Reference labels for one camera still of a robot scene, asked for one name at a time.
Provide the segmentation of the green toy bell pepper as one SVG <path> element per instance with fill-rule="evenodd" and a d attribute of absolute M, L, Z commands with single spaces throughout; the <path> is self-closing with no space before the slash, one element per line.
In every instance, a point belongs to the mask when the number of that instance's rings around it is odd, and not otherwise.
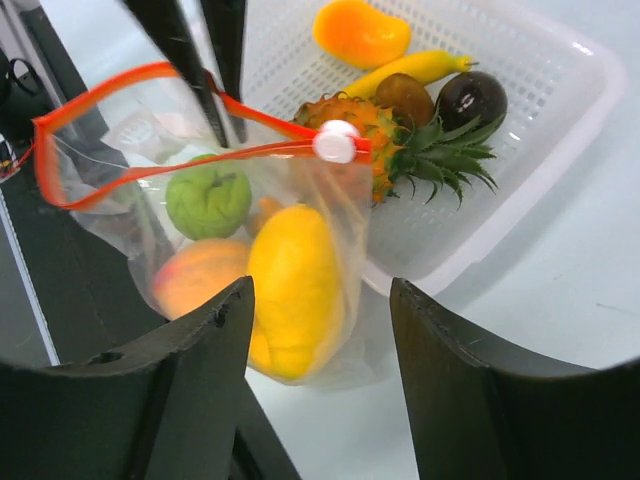
<path fill-rule="evenodd" d="M 251 204 L 248 175 L 235 160 L 177 171 L 165 191 L 170 221 L 190 240 L 233 236 L 248 217 Z"/>

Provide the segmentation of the clear zip bag red zipper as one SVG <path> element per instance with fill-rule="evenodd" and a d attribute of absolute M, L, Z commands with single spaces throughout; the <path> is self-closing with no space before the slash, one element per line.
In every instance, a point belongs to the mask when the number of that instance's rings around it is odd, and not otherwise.
<path fill-rule="evenodd" d="M 289 385 L 371 381 L 359 325 L 370 141 L 351 120 L 303 126 L 210 94 L 227 145 L 167 62 L 37 118 L 43 197 L 120 251 L 166 319 L 250 277 L 252 369 Z"/>

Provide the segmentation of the orange toy fruit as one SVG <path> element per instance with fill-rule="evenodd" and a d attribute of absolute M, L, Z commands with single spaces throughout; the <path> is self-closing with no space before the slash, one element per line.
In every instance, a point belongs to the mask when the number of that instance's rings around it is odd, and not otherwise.
<path fill-rule="evenodd" d="M 236 240 L 195 241 L 167 260 L 154 276 L 152 293 L 172 321 L 195 310 L 246 274 L 249 247 Z"/>

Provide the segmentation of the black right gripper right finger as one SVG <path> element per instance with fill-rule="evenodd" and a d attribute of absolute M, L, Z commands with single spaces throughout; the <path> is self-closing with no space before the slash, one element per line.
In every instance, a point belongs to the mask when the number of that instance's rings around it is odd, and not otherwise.
<path fill-rule="evenodd" d="M 516 345 L 396 278 L 391 320 L 423 479 L 635 479 L 639 363 Z"/>

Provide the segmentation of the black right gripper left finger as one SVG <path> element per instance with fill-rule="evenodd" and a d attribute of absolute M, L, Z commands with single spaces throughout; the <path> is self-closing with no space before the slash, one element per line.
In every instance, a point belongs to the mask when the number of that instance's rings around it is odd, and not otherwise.
<path fill-rule="evenodd" d="M 88 362 L 1 367 L 5 479 L 294 479 L 245 378 L 254 287 Z"/>

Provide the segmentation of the yellow toy mango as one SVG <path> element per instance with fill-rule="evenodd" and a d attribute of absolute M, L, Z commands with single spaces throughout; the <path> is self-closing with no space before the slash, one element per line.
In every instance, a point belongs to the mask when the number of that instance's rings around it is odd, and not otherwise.
<path fill-rule="evenodd" d="M 327 221 L 307 205 L 278 211 L 254 240 L 247 273 L 257 321 L 251 363 L 287 381 L 319 369 L 337 348 L 345 317 Z"/>

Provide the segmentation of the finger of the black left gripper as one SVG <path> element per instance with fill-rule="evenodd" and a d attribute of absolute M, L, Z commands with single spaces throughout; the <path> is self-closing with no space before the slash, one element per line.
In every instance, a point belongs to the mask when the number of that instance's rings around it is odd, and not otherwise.
<path fill-rule="evenodd" d="M 228 138 L 210 90 L 206 71 L 179 2 L 124 0 L 123 4 L 187 83 L 220 145 L 228 147 Z"/>
<path fill-rule="evenodd" d="M 202 0 L 200 7 L 224 91 L 241 101 L 246 1 Z"/>

